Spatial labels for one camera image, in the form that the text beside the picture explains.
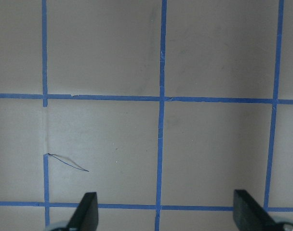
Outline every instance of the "vertical blue tape strip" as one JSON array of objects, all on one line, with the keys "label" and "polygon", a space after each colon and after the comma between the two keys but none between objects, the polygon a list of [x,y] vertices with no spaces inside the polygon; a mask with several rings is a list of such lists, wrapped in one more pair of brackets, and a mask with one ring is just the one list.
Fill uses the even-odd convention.
[{"label": "vertical blue tape strip", "polygon": [[41,45],[42,45],[42,95],[43,107],[48,105],[48,85],[47,85],[47,3],[41,1]]},{"label": "vertical blue tape strip", "polygon": [[159,110],[159,121],[158,121],[158,156],[157,156],[155,231],[160,230],[163,127],[164,127],[164,110],[165,110],[166,15],[167,15],[167,0],[162,0],[161,29],[160,29],[160,110]]},{"label": "vertical blue tape strip", "polygon": [[266,188],[265,188],[264,204],[263,204],[264,209],[268,208],[270,185],[271,185],[271,175],[272,175],[273,150],[274,150],[274,139],[275,139],[275,128],[276,128],[276,113],[277,113],[278,91],[279,91],[279,80],[280,80],[280,56],[281,56],[283,9],[284,9],[284,0],[280,0],[279,1],[279,9],[278,9],[278,25],[277,25],[276,60],[275,60],[275,74],[274,74],[272,117],[271,117],[270,138],[269,138],[267,167],[266,167]]},{"label": "vertical blue tape strip", "polygon": [[48,168],[48,155],[44,157],[44,199],[45,199],[45,225],[50,224],[49,215],[49,168]]}]

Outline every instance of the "black object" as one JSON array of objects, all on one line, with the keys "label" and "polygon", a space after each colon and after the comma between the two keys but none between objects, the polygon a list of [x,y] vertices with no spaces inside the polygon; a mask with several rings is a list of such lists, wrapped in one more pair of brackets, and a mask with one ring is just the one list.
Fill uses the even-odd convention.
[{"label": "black object", "polygon": [[233,219],[239,231],[293,231],[292,223],[276,223],[246,190],[234,191]]},{"label": "black object", "polygon": [[96,231],[98,225],[97,194],[87,192],[79,203],[66,228],[52,231]]}]

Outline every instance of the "blue grid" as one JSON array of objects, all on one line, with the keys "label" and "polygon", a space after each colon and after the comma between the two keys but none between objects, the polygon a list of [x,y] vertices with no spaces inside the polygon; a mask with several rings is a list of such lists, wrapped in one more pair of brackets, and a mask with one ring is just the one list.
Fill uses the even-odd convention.
[{"label": "blue grid", "polygon": [[[279,0],[278,10],[278,30],[276,44],[276,64],[274,74],[274,88],[272,99],[252,99],[252,98],[216,98],[216,97],[166,97],[165,96],[165,42],[166,42],[166,13],[167,0],[162,0],[161,8],[161,37],[160,37],[160,96],[118,96],[118,95],[69,95],[69,94],[48,94],[47,87],[47,5],[46,0],[42,0],[42,89],[41,94],[11,94],[0,93],[0,98],[8,99],[42,99],[43,107],[47,107],[49,99],[58,100],[113,100],[113,101],[154,101],[159,102],[159,125],[158,125],[158,166],[157,166],[157,190],[155,205],[124,205],[124,204],[99,204],[99,208],[116,209],[148,209],[155,210],[155,231],[160,229],[161,210],[194,210],[194,211],[232,211],[230,206],[181,206],[161,204],[161,177],[162,177],[162,155],[163,155],[163,126],[165,102],[209,102],[209,103],[266,103],[272,105],[270,138],[268,147],[266,187],[264,196],[264,209],[269,212],[293,212],[293,207],[269,207],[269,191],[273,161],[273,147],[276,127],[276,113],[278,104],[293,104],[293,100],[278,99],[279,78],[280,78],[280,55],[281,37],[283,24],[284,0]],[[43,156],[44,167],[44,202],[4,202],[0,201],[0,206],[40,206],[45,207],[45,224],[50,223],[50,207],[77,207],[77,203],[50,203],[49,201],[49,155]]]}]

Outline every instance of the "metal screw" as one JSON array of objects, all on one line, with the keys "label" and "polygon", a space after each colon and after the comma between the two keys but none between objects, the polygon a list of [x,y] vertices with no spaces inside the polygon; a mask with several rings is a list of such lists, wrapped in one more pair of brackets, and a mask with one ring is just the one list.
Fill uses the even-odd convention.
[{"label": "metal screw", "polygon": [[283,225],[283,230],[285,230],[285,231],[293,231],[293,225],[284,224]]}]

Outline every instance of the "square tile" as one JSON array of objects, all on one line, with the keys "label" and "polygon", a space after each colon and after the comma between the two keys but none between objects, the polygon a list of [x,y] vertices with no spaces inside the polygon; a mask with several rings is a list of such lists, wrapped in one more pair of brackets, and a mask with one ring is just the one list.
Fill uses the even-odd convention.
[{"label": "square tile", "polygon": [[290,222],[290,223],[293,223],[293,212],[270,212],[269,215],[276,222]]},{"label": "square tile", "polygon": [[293,105],[278,105],[270,206],[293,207]]},{"label": "square tile", "polygon": [[0,99],[0,201],[43,201],[42,101]]},{"label": "square tile", "polygon": [[49,0],[48,90],[158,95],[160,0]]},{"label": "square tile", "polygon": [[271,105],[166,103],[162,205],[232,206],[246,189],[263,204]]},{"label": "square tile", "polygon": [[[50,208],[51,224],[60,221],[69,221],[75,208]],[[137,209],[99,209],[97,231],[153,231],[154,210]]]},{"label": "square tile", "polygon": [[41,1],[0,0],[0,93],[42,93]]},{"label": "square tile", "polygon": [[50,199],[155,204],[158,102],[50,100],[48,149],[90,172],[49,158]]},{"label": "square tile", "polygon": [[222,211],[176,211],[160,213],[160,231],[237,231],[232,212]]},{"label": "square tile", "polygon": [[44,207],[0,206],[0,231],[42,231],[44,228]]},{"label": "square tile", "polygon": [[293,0],[285,1],[280,61],[281,99],[293,99]]},{"label": "square tile", "polygon": [[277,0],[170,0],[166,95],[271,98]]}]

